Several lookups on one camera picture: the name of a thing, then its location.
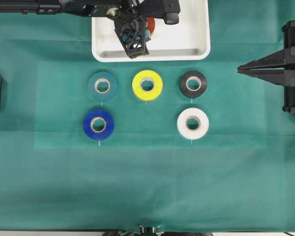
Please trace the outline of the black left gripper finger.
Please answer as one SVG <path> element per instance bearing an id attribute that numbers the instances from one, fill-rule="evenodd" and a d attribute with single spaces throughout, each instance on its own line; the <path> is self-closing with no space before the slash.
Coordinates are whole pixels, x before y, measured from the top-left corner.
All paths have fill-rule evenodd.
<path id="1" fill-rule="evenodd" d="M 149 54 L 147 41 L 149 41 L 149 31 L 147 29 L 147 19 L 137 17 L 130 21 L 117 19 L 114 21 L 115 33 L 123 46 L 126 55 L 130 59 Z"/>

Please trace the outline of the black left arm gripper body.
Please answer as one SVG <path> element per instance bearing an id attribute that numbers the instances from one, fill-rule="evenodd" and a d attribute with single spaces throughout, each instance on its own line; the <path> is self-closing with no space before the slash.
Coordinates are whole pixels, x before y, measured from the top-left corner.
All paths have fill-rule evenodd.
<path id="1" fill-rule="evenodd" d="M 144 0 L 92 0 L 89 17 L 104 17 L 112 21 L 128 22 L 135 19 L 148 21 L 140 13 L 140 5 Z"/>

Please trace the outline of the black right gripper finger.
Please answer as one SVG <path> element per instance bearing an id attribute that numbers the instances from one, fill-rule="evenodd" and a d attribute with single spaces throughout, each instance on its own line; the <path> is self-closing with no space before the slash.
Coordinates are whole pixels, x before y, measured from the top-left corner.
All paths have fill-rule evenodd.
<path id="1" fill-rule="evenodd" d="M 295 87 L 295 70 L 238 70 L 238 73 L 285 87 Z"/>
<path id="2" fill-rule="evenodd" d="M 288 65 L 295 65 L 295 48 L 282 49 L 261 59 L 241 65 L 237 70 L 283 68 Z"/>

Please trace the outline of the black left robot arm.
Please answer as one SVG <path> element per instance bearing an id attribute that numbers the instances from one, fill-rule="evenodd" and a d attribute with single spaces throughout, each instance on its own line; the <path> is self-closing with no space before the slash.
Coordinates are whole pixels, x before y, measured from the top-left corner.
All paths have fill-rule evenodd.
<path id="1" fill-rule="evenodd" d="M 144 13 L 138 0 L 0 0 L 0 13 L 35 13 L 56 15 L 66 13 L 80 17 L 105 17 L 128 23 L 151 14 Z"/>

